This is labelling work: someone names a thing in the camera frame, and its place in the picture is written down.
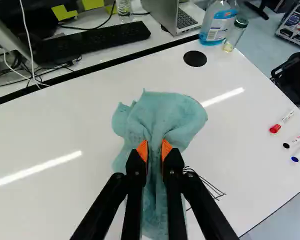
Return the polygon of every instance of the yellow sticky note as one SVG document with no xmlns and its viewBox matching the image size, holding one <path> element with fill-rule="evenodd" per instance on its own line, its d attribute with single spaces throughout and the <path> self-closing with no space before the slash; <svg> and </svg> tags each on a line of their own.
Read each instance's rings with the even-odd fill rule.
<svg viewBox="0 0 300 240">
<path fill-rule="evenodd" d="M 111 14 L 111 9 L 112 9 L 112 4 L 111 5 L 108 5 L 108 6 L 105 6 L 105 11 L 110 15 Z M 113 8 L 113 14 L 117 14 L 117 6 L 114 5 L 114 8 Z"/>
<path fill-rule="evenodd" d="M 101 8 L 105 5 L 104 0 L 82 0 L 84 10 Z"/>
<path fill-rule="evenodd" d="M 65 5 L 54 6 L 51 9 L 59 21 L 69 19 L 78 15 L 78 12 L 76 10 L 67 11 Z"/>
</svg>

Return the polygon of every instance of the orange gripper tip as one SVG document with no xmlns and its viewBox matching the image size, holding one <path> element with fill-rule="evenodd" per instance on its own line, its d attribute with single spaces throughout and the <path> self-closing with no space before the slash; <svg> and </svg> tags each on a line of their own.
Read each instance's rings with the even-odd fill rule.
<svg viewBox="0 0 300 240">
<path fill-rule="evenodd" d="M 170 151 L 172 150 L 172 146 L 170 145 L 170 143 L 163 139 L 162 140 L 162 148 L 161 148 L 161 160 L 162 162 L 165 160 L 166 156 L 168 155 L 168 153 L 170 153 Z"/>
<path fill-rule="evenodd" d="M 148 160 L 148 142 L 147 140 L 143 140 L 139 146 L 136 148 L 136 151 L 142 158 L 142 160 L 146 163 Z"/>
</svg>

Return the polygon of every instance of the small glass bottle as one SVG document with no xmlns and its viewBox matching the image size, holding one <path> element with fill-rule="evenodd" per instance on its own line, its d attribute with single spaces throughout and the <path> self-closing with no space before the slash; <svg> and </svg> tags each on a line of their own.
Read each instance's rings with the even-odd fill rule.
<svg viewBox="0 0 300 240">
<path fill-rule="evenodd" d="M 235 46 L 237 45 L 242 34 L 248 26 L 248 19 L 239 15 L 234 21 L 234 25 L 228 35 L 226 36 L 225 42 L 223 44 L 223 50 L 227 53 L 232 52 Z"/>
<path fill-rule="evenodd" d="M 133 18 L 131 0 L 115 0 L 116 9 L 123 23 L 130 22 Z"/>
</svg>

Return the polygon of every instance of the plastic bottle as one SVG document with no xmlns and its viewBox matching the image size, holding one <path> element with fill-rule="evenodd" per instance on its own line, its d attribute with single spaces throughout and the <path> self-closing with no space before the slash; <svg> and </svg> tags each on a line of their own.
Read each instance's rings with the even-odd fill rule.
<svg viewBox="0 0 300 240">
<path fill-rule="evenodd" d="M 235 22 L 230 29 L 230 32 L 226 36 L 226 40 L 223 45 L 223 50 L 226 52 L 232 52 L 236 47 L 239 39 L 241 38 L 242 34 L 246 30 L 248 26 L 248 19 L 243 16 L 236 16 Z"/>
<path fill-rule="evenodd" d="M 221 44 L 226 38 L 228 29 L 233 25 L 237 8 L 231 8 L 225 0 L 216 0 L 206 10 L 199 41 L 202 45 Z"/>
<path fill-rule="evenodd" d="M 133 17 L 131 0 L 115 0 L 116 9 L 122 22 L 130 22 Z"/>
</svg>

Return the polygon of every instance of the laptop keyboard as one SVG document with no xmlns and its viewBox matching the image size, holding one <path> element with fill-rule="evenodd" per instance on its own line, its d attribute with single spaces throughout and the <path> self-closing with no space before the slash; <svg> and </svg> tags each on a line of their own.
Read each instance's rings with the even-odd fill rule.
<svg viewBox="0 0 300 240">
<path fill-rule="evenodd" d="M 185 27 L 189 27 L 189 26 L 195 25 L 197 23 L 198 22 L 196 20 L 194 20 L 192 17 L 190 17 L 188 14 L 186 14 L 180 8 L 178 8 L 178 19 L 176 22 L 176 27 L 178 29 L 183 29 Z"/>
</svg>

